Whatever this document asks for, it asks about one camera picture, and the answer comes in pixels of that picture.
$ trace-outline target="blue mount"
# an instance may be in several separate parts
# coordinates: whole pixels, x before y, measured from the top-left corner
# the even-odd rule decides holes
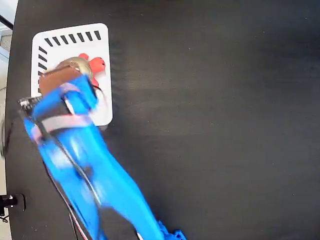
[[[82,169],[91,169],[90,183],[95,189],[98,207],[113,208],[135,227],[143,240],[187,240],[181,231],[171,234],[157,222],[138,186],[108,151],[98,128],[88,118],[97,105],[97,98],[83,75],[68,84],[78,91],[59,87],[47,94],[33,109],[29,120],[24,118],[29,137],[36,142],[43,161],[55,181],[59,182],[79,219],[94,240],[106,240],[99,231],[99,210],[92,192],[70,160],[52,139],[35,139],[35,122],[67,99],[74,114],[84,116],[88,124],[63,129],[55,136]]]

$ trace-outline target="black clamp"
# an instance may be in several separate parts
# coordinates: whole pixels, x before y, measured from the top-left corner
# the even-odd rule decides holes
[[[4,223],[8,223],[5,216],[5,208],[20,208],[22,211],[26,209],[25,196],[23,194],[12,194],[12,195],[0,195],[0,219]]]

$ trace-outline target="floor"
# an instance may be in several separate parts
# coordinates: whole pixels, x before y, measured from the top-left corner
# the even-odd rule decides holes
[[[11,35],[3,36],[1,38],[0,46],[10,51],[11,46]],[[7,78],[0,77],[0,86],[7,85]],[[4,117],[6,108],[6,87],[2,87],[0,89],[0,118]],[[0,194],[5,195],[7,193],[6,190],[6,172],[5,172],[5,161],[4,159],[0,159]],[[10,224],[4,223],[0,220],[0,240],[11,240],[11,232],[10,232]]]

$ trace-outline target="black stripe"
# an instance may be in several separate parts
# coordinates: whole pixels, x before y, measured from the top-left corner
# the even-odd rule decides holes
[[[97,38],[98,40],[101,40],[99,31],[94,31],[94,34],[96,35],[96,38]]]
[[[76,39],[73,34],[69,34],[69,37],[71,38],[73,43],[76,43]]]
[[[40,68],[44,69],[44,70],[47,70],[47,67],[45,67],[44,65],[42,65],[40,62],[39,62],[39,64],[38,64],[38,66],[39,66]]]
[[[39,46],[39,50],[40,50],[41,52],[43,52],[44,54],[48,54],[47,51],[44,50],[44,49],[43,49],[42,47],[40,47],[40,46]]]
[[[65,44],[69,44],[65,35],[61,35],[60,37],[62,38],[62,40],[64,41]]]
[[[56,36],[54,36],[52,39],[55,41],[56,44],[58,44],[58,46],[61,45],[60,42],[58,41],[58,38],[57,38]]]
[[[50,42],[50,40],[48,38],[45,38],[44,40],[49,44],[50,47],[53,47],[52,43]]]
[[[81,32],[77,33],[78,37],[80,38],[81,42],[84,42],[84,37],[82,36]]]
[[[41,56],[40,54],[38,55],[39,59],[41,59],[42,61],[47,62],[47,59],[45,59],[43,56]]]
[[[90,41],[93,40],[93,39],[92,39],[92,36],[91,36],[91,33],[90,33],[89,31],[86,31],[85,34],[87,35],[87,37],[88,37],[88,39],[89,39]]]

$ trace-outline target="black surface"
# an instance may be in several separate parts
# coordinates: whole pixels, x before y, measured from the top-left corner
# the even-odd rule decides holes
[[[319,12],[316,0],[20,0],[7,120],[30,94],[33,36],[104,23],[105,139],[156,217],[189,240],[319,239]],[[10,144],[7,190],[27,201],[10,210],[13,239],[72,239],[21,122]],[[131,240],[114,219],[110,239]]]

